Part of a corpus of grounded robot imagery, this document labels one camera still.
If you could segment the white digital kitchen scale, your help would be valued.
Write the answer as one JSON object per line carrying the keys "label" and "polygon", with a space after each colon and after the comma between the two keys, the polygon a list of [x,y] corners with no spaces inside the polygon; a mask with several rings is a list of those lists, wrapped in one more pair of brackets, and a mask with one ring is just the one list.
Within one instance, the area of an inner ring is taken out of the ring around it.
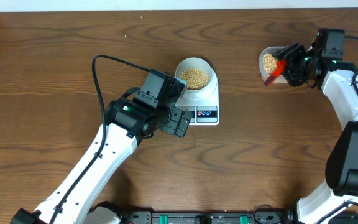
{"label": "white digital kitchen scale", "polygon": [[218,78],[213,77],[208,86],[202,90],[186,90],[176,105],[181,110],[192,113],[190,125],[217,126],[219,124],[219,87]]}

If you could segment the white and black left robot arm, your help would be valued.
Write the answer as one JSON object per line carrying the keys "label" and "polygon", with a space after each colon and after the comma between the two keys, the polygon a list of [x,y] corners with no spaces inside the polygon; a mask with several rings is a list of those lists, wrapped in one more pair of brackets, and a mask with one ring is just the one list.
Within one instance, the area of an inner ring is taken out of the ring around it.
{"label": "white and black left robot arm", "polygon": [[186,81],[150,70],[142,87],[108,104],[95,139],[56,191],[33,212],[19,209],[11,222],[83,223],[108,180],[143,139],[158,129],[185,135],[191,112],[175,103],[186,88]]}

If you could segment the red plastic measuring scoop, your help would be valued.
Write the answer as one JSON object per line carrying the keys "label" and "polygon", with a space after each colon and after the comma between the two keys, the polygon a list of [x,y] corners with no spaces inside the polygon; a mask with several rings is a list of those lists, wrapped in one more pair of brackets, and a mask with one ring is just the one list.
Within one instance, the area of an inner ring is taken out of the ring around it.
{"label": "red plastic measuring scoop", "polygon": [[287,66],[286,60],[279,60],[276,62],[277,69],[274,70],[264,81],[265,86],[272,84],[284,71]]}

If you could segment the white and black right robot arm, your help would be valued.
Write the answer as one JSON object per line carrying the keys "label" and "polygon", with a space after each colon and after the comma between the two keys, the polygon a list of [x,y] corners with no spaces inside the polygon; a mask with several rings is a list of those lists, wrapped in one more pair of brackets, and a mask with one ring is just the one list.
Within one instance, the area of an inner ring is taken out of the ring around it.
{"label": "white and black right robot arm", "polygon": [[264,81],[283,76],[292,87],[310,80],[331,102],[342,133],[327,160],[325,180],[287,210],[282,223],[350,223],[342,213],[358,207],[358,68],[343,59],[344,30],[321,28],[310,48],[298,42],[271,53],[277,69]]}

